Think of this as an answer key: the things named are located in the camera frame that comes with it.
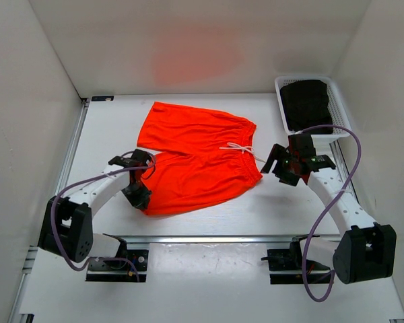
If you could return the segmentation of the orange shorts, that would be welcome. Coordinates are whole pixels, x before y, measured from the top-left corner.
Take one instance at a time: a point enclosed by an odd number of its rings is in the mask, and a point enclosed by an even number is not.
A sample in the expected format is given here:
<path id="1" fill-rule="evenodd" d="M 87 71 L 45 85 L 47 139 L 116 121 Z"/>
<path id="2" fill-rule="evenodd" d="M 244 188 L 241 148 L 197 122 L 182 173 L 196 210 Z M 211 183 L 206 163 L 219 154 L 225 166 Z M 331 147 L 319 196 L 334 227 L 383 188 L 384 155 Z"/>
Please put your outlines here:
<path id="1" fill-rule="evenodd" d="M 148 216 L 166 216 L 234 199 L 262 179 L 252 152 L 256 124 L 219 110 L 154 102 L 137 145 L 156 151 Z"/>

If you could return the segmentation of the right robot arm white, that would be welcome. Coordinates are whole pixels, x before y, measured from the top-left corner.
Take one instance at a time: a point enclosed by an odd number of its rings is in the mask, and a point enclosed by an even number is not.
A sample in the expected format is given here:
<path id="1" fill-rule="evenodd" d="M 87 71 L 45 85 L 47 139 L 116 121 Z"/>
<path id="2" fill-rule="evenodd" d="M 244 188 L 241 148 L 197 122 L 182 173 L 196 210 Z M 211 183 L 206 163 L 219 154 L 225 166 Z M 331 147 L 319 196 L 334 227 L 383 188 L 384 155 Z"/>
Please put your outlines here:
<path id="1" fill-rule="evenodd" d="M 316 262 L 333 269 L 342 283 L 390 277 L 393 273 L 397 235 L 391 225 L 381 225 L 345 191 L 336 165 L 328 155 L 317 155 L 309 134 L 290 135 L 289 144 L 275 144 L 262 173 L 272 172 L 283 184 L 305 183 L 328 207 L 339 242 L 317 236 L 295 237 L 289 261 L 298 269 Z"/>

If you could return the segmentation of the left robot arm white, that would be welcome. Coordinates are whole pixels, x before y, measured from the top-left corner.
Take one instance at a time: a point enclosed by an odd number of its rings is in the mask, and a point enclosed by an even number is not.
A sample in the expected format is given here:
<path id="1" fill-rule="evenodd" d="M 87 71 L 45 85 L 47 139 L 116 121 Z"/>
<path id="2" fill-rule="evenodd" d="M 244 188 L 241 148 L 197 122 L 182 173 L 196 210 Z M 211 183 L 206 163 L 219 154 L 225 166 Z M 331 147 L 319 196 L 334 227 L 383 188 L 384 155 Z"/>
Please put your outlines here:
<path id="1" fill-rule="evenodd" d="M 89 258 L 104 259 L 113 269 L 123 268 L 128 260 L 125 241 L 95 234 L 93 218 L 118 193 L 133 208 L 146 210 L 152 192 L 143 175 L 155 170 L 156 157 L 135 149 L 113 157 L 100 175 L 63 188 L 47 203 L 38 247 L 62 256 L 71 268 Z"/>

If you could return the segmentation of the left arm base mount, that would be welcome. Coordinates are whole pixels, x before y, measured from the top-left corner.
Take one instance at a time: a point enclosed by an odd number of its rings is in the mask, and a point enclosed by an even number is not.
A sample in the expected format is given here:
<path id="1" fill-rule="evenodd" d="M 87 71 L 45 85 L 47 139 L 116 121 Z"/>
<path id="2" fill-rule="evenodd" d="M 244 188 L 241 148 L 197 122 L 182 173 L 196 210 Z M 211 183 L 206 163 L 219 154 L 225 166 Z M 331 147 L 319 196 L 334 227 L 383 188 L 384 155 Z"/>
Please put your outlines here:
<path id="1" fill-rule="evenodd" d="M 116 236 L 96 235 L 89 253 L 86 282 L 145 283 L 149 250 L 131 249 Z"/>

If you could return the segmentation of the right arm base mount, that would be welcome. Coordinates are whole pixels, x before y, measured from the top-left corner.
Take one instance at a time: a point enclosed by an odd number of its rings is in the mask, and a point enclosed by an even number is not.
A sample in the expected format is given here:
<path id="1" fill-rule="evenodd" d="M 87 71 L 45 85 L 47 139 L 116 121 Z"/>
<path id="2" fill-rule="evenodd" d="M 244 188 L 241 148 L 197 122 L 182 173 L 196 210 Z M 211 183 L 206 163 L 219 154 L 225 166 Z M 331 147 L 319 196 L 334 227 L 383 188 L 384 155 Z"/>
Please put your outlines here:
<path id="1" fill-rule="evenodd" d="M 300 242 L 307 236 L 293 237 L 287 248 L 271 248 L 261 258 L 269 267 L 271 285 L 302 285 L 302 251 Z M 331 269 L 313 260 L 306 261 L 306 276 L 309 284 L 328 284 Z"/>

